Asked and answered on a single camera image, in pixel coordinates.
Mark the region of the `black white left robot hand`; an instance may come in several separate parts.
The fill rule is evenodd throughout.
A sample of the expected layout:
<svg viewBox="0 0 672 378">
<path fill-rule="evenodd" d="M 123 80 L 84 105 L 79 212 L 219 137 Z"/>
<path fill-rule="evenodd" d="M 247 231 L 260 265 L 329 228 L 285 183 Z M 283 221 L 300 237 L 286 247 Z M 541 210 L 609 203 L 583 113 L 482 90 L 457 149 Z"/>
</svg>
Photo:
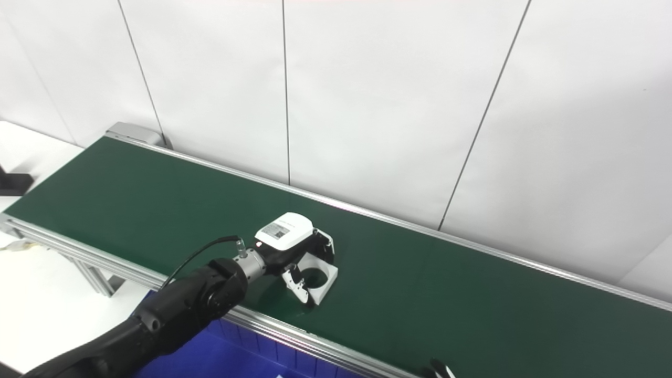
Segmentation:
<svg viewBox="0 0 672 378">
<path fill-rule="evenodd" d="M 255 234 L 264 275 L 281 277 L 307 307 L 319 306 L 338 277 L 333 238 L 311 220 L 287 212 Z"/>
</svg>

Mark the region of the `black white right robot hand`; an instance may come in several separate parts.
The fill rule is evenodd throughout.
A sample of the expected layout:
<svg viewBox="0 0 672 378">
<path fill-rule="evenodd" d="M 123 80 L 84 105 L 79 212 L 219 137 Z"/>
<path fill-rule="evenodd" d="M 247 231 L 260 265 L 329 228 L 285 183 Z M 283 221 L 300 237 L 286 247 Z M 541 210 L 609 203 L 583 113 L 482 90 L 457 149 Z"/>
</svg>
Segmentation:
<svg viewBox="0 0 672 378">
<path fill-rule="evenodd" d="M 429 367 L 422 368 L 424 377 L 455 378 L 454 372 L 443 362 L 436 358 L 430 358 Z"/>
</svg>

